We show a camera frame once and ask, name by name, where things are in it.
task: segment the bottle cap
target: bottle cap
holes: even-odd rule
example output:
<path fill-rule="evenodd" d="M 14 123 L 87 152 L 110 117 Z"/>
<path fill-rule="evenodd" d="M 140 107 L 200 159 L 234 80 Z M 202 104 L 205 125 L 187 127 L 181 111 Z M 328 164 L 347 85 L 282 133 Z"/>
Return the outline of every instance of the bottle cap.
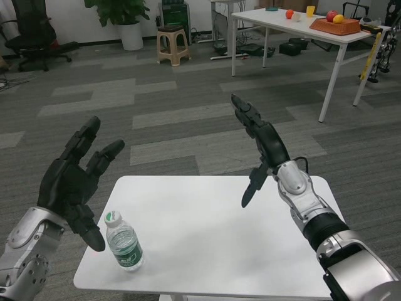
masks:
<path fill-rule="evenodd" d="M 109 211 L 105 216 L 105 223 L 109 228 L 117 227 L 121 222 L 122 217 L 118 211 Z"/>

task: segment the water bottle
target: water bottle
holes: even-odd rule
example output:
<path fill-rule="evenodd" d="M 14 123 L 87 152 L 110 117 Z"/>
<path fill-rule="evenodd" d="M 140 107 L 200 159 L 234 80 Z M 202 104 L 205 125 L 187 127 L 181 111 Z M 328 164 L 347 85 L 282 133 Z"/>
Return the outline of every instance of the water bottle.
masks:
<path fill-rule="evenodd" d="M 126 271 L 135 271 L 143 263 L 137 234 L 118 211 L 107 213 L 105 222 L 107 242 L 118 264 Z"/>

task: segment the white desk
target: white desk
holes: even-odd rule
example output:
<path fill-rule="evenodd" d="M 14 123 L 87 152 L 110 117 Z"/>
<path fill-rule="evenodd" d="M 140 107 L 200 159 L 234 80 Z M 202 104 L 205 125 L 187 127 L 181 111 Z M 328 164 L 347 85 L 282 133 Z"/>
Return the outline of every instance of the white desk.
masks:
<path fill-rule="evenodd" d="M 341 216 L 327 182 L 312 179 L 316 192 Z M 185 295 L 328 298 L 316 254 L 291 219 L 277 184 L 269 177 L 242 209 L 248 184 L 246 176 L 122 177 L 98 225 L 105 236 L 105 213 L 120 210 L 138 234 L 145 263 L 129 273 L 108 247 L 101 253 L 87 248 L 75 286 L 175 295 L 173 300 L 186 300 Z"/>
<path fill-rule="evenodd" d="M 269 29 L 277 29 L 280 31 L 285 31 L 287 33 L 292 33 L 292 34 L 298 34 L 303 37 L 307 38 L 313 38 L 315 40 L 319 41 L 324 41 L 327 43 L 331 43 L 334 45 L 340 46 L 340 49 L 338 50 L 338 55 L 336 59 L 336 63 L 334 65 L 333 73 L 331 75 L 330 83 L 328 85 L 326 97 L 325 97 L 325 102 L 323 103 L 323 108 L 321 109 L 319 121 L 323 122 L 326 116 L 326 112 L 328 109 L 328 105 L 330 102 L 331 94 L 333 93 L 333 89 L 337 80 L 338 72 L 340 71 L 340 67 L 342 65 L 345 65 L 347 63 L 350 63 L 352 61 L 358 60 L 360 58 L 364 58 L 368 56 L 368 53 L 364 55 L 359 55 L 354 58 L 350 58 L 347 60 L 344 60 L 344 55 L 346 52 L 346 48 L 349 43 L 356 42 L 359 40 L 362 40 L 364 38 L 367 38 L 371 36 L 370 33 L 366 33 L 364 31 L 361 31 L 359 33 L 355 34 L 349 34 L 347 36 L 337 36 L 335 34 L 329 34 L 329 33 L 324 33 L 322 31 L 317 31 L 314 29 L 310 29 L 309 26 L 313 23 L 313 21 L 316 18 L 322 18 L 321 16 L 314 16 L 312 18 L 307 18 L 305 13 L 300 13 L 301 14 L 301 21 L 299 22 L 293 22 L 292 20 L 288 20 L 285 17 L 285 12 L 286 10 L 279 9 L 278 11 L 266 11 L 265 9 L 257 9 L 254 11 L 244 11 L 241 13 L 234 13 L 232 14 L 232 22 L 233 24 L 236 24 L 237 21 L 240 20 L 245 20 L 249 21 L 252 23 L 259 24 L 261 26 L 266 27 L 266 36 L 264 40 L 264 57 L 263 57 L 263 67 L 266 66 L 266 55 L 267 55 L 267 48 L 268 48 L 268 39 L 269 39 Z M 383 38 L 385 36 L 385 32 L 390 30 L 389 27 L 382 26 L 383 28 L 383 33 L 382 33 L 382 38 L 380 40 L 379 45 L 382 44 Z M 232 27 L 232 36 L 235 37 L 237 36 L 237 28 L 236 26 Z M 236 39 L 233 39 L 232 41 L 232 48 L 236 49 Z M 376 57 L 377 52 L 379 51 L 379 47 L 377 47 L 376 52 L 374 54 L 374 57 Z M 232 76 L 235 76 L 236 74 L 236 65 L 235 65 L 235 57 L 232 58 Z M 369 71 L 367 74 L 370 73 L 370 70 L 372 69 L 372 66 L 374 64 L 375 60 L 371 61 Z M 362 95 L 363 89 L 365 88 L 366 82 L 367 82 L 368 77 L 366 76 L 363 81 L 361 81 L 361 84 L 358 89 L 358 93 L 354 99 L 353 105 L 358 105 L 359 99 Z"/>
<path fill-rule="evenodd" d="M 205 40 L 205 41 L 199 41 L 198 43 L 206 43 L 206 42 L 215 42 L 216 40 L 216 33 L 214 31 L 214 16 L 213 12 L 216 11 L 216 3 L 222 3 L 227 5 L 227 22 L 228 22 L 228 30 L 227 30 L 227 36 L 225 36 L 222 40 L 227 39 L 227 55 L 223 56 L 213 56 L 211 57 L 211 60 L 221 60 L 223 58 L 231 58 L 233 54 L 232 50 L 232 36 L 231 36 L 231 31 L 232 31 L 232 19 L 231 19 L 231 14 L 234 12 L 234 4 L 240 2 L 241 0 L 210 0 L 211 2 L 211 13 L 212 13 L 212 39 L 211 40 Z M 238 54 L 236 56 L 247 56 L 247 54 Z"/>

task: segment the orange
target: orange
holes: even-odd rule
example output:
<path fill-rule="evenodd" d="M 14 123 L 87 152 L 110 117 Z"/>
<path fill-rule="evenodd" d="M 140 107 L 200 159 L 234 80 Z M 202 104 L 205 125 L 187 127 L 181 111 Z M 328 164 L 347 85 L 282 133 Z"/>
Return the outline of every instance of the orange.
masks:
<path fill-rule="evenodd" d="M 286 11 L 286 17 L 287 19 L 291 19 L 293 17 L 294 11 L 292 9 L 289 9 Z"/>

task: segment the floor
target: floor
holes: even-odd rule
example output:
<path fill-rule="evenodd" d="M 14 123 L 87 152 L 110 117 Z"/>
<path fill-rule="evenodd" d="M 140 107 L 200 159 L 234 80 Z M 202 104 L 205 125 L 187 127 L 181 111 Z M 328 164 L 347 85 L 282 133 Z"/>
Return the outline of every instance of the floor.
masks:
<path fill-rule="evenodd" d="M 271 44 L 286 39 L 279 34 Z M 53 61 L 49 72 L 8 74 L 31 81 L 0 93 L 0 241 L 36 204 L 47 167 L 93 115 L 102 120 L 93 150 L 117 138 L 126 143 L 90 201 L 96 218 L 124 175 L 248 175 L 259 156 L 232 112 L 236 93 L 274 124 L 292 157 L 310 158 L 310 174 L 330 183 L 351 228 L 401 272 L 400 51 L 357 108 L 352 100 L 364 61 L 344 66 L 323 124 L 317 119 L 335 50 L 310 45 L 296 57 L 276 53 L 265 69 L 260 58 L 237 60 L 235 78 L 229 60 L 209 60 L 210 45 L 191 52 L 191 61 L 172 68 L 156 64 L 155 41 L 134 53 L 119 44 L 91 46 L 74 51 L 72 63 Z M 362 52 L 357 47 L 347 57 Z M 84 250 L 67 231 L 36 300 L 157 300 L 75 288 Z"/>

